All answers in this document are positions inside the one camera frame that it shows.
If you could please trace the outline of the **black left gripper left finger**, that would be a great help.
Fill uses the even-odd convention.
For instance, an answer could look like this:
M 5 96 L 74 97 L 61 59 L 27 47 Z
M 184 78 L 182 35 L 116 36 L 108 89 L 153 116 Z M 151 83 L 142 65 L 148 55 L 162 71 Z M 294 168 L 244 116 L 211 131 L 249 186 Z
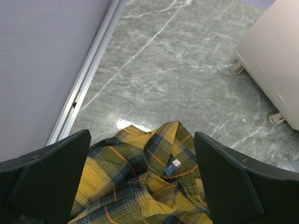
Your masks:
M 66 224 L 80 183 L 91 135 L 83 129 L 56 143 L 0 163 L 0 222 L 22 214 Z

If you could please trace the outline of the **round beige drawer cabinet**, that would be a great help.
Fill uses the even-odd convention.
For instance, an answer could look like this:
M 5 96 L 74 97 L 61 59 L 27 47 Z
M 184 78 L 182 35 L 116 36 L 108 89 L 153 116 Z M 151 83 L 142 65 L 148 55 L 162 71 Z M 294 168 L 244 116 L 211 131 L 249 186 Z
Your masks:
M 273 124 L 299 128 L 299 2 L 277 0 L 248 31 L 235 50 L 230 71 L 246 70 L 278 112 Z

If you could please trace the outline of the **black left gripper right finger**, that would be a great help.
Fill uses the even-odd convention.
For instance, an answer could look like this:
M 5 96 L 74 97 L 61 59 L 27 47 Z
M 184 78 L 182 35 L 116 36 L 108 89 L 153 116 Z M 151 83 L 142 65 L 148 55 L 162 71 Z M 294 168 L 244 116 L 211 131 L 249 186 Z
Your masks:
M 194 146 L 214 224 L 297 224 L 299 173 L 196 132 Z

